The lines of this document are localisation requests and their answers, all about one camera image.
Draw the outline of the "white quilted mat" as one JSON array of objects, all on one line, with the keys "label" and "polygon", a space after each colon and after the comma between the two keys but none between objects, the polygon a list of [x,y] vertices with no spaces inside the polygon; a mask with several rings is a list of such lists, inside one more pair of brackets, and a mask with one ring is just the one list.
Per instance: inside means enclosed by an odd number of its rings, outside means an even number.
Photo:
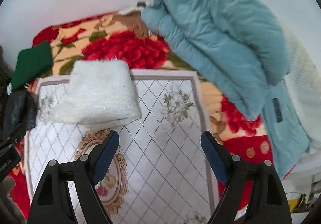
[{"label": "white quilted mat", "polygon": [[[50,160],[73,161],[108,135],[108,130],[51,120],[69,79],[50,76],[37,82],[37,124],[24,141],[29,196]],[[208,120],[196,74],[133,70],[132,83],[141,118],[115,128],[120,145],[96,186],[107,214],[114,223],[206,223],[218,193],[200,144]]]}]

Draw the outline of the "white fluffy sweater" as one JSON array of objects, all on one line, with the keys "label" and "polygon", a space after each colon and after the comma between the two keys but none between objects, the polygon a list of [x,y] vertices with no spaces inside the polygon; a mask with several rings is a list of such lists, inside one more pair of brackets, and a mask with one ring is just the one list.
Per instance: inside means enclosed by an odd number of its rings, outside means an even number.
[{"label": "white fluffy sweater", "polygon": [[140,118],[126,62],[76,61],[69,88],[51,111],[55,122],[112,128]]}]

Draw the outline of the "cream knitted garment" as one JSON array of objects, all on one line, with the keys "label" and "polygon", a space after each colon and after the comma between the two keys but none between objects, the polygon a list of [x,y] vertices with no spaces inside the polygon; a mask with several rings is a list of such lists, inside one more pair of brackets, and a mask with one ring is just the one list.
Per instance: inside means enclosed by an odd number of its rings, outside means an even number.
[{"label": "cream knitted garment", "polygon": [[288,44],[290,72],[285,76],[288,93],[309,145],[286,175],[307,174],[320,168],[320,74],[308,51],[293,31],[281,23]]}]

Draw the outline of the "light blue puffer jacket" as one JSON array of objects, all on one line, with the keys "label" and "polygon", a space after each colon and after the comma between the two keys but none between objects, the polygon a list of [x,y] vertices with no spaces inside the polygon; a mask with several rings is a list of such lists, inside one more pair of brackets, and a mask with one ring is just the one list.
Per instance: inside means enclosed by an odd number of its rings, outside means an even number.
[{"label": "light blue puffer jacket", "polygon": [[147,28],[205,80],[212,133],[249,162],[269,159],[286,176],[309,147],[284,81],[289,49],[258,0],[153,0]]}]

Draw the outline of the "red floral blanket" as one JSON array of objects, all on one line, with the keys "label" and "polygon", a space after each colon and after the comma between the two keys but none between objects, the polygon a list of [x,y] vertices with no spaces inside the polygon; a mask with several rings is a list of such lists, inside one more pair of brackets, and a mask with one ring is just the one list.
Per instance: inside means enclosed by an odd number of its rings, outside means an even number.
[{"label": "red floral blanket", "polygon": [[[182,72],[190,70],[188,64],[174,56],[162,38],[147,30],[138,11],[100,15],[51,26],[36,35],[33,45],[44,41],[50,43],[53,55],[53,67],[47,72],[48,76],[70,74],[74,63],[79,60],[119,59],[125,61],[129,68]],[[202,90],[204,82],[204,78],[199,77],[201,102],[208,128],[212,132]],[[29,85],[29,91],[35,94],[36,85],[37,81],[33,81]],[[10,173],[15,181],[11,197],[19,206],[20,212],[28,217],[31,196],[25,176],[24,141],[20,143],[18,151],[22,160]],[[214,187],[218,194],[224,191],[224,186],[220,183],[214,183]]]}]

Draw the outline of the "dark green folded garment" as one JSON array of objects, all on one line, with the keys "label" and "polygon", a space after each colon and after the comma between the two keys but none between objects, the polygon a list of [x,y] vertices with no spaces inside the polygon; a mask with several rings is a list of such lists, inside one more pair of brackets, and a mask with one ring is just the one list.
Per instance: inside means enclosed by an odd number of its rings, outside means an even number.
[{"label": "dark green folded garment", "polygon": [[29,84],[53,66],[51,46],[44,41],[19,52],[14,75],[11,80],[12,92]]}]

